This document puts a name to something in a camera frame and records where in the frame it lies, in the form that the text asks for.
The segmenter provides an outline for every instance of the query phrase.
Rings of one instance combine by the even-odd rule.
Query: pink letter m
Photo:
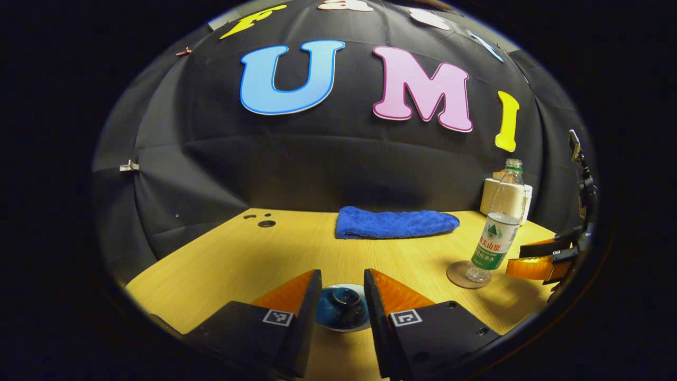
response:
[[[460,132],[473,130],[468,115],[468,97],[465,81],[468,73],[446,62],[437,67],[432,78],[423,71],[416,59],[406,50],[377,46],[374,54],[383,59],[383,99],[374,104],[374,114],[383,119],[406,120],[414,112],[405,102],[405,87],[414,100],[418,114],[424,121],[433,113],[444,96],[444,110],[437,116],[439,124]]]

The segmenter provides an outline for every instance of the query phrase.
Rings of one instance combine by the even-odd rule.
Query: bottle label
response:
[[[517,221],[516,224],[507,224],[497,220],[505,221],[507,218],[511,217],[497,216],[494,213],[489,214],[482,231],[482,237],[480,237],[477,249],[475,249],[471,259],[475,266],[485,270],[496,270],[501,265],[519,228],[519,221],[516,218],[512,218],[512,220]]]

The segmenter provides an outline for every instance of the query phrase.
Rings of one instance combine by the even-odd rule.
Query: letter u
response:
[[[263,115],[292,114],[319,104],[332,91],[336,51],[345,43],[335,40],[309,41],[301,49],[310,52],[308,81],[292,91],[275,88],[275,68],[285,54],[285,45],[264,47],[242,57],[244,73],[240,101],[249,111]]]

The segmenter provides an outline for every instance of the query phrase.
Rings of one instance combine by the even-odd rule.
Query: table surface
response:
[[[323,287],[361,285],[364,269],[375,268],[436,303],[461,303],[499,334],[540,312],[552,285],[509,277],[505,268],[507,258],[517,258],[520,245],[554,233],[527,221],[492,282],[463,289],[447,279],[446,269],[470,259],[486,217],[474,211],[450,213],[461,224],[449,234],[344,240],[334,236],[337,213],[252,208],[158,261],[129,282],[127,291],[147,312],[183,334],[226,303],[251,302],[315,268],[322,271]],[[251,214],[256,217],[244,218]],[[276,225],[259,227],[263,220]],[[371,329],[343,334],[315,324],[304,380],[380,380]]]

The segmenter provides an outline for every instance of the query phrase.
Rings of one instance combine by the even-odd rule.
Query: cork coaster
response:
[[[491,278],[487,279],[484,282],[478,283],[473,282],[470,279],[465,277],[465,272],[468,268],[468,260],[461,260],[456,263],[452,263],[449,268],[447,268],[447,278],[457,285],[458,287],[468,288],[468,289],[477,289],[482,288],[489,284],[492,280]]]

